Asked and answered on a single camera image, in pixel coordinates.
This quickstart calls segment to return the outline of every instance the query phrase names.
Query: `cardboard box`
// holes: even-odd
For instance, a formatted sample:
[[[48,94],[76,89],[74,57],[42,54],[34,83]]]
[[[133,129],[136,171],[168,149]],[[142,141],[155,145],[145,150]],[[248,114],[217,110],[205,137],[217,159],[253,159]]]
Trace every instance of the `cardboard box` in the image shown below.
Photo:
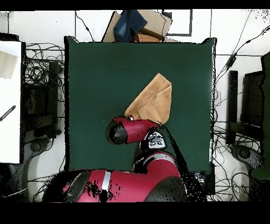
[[[147,21],[145,27],[140,31],[142,34],[154,36],[168,43],[178,42],[165,37],[171,26],[172,19],[152,10],[138,10],[138,12]],[[116,11],[112,13],[111,20],[101,42],[115,42],[113,28],[120,17],[121,16]]]

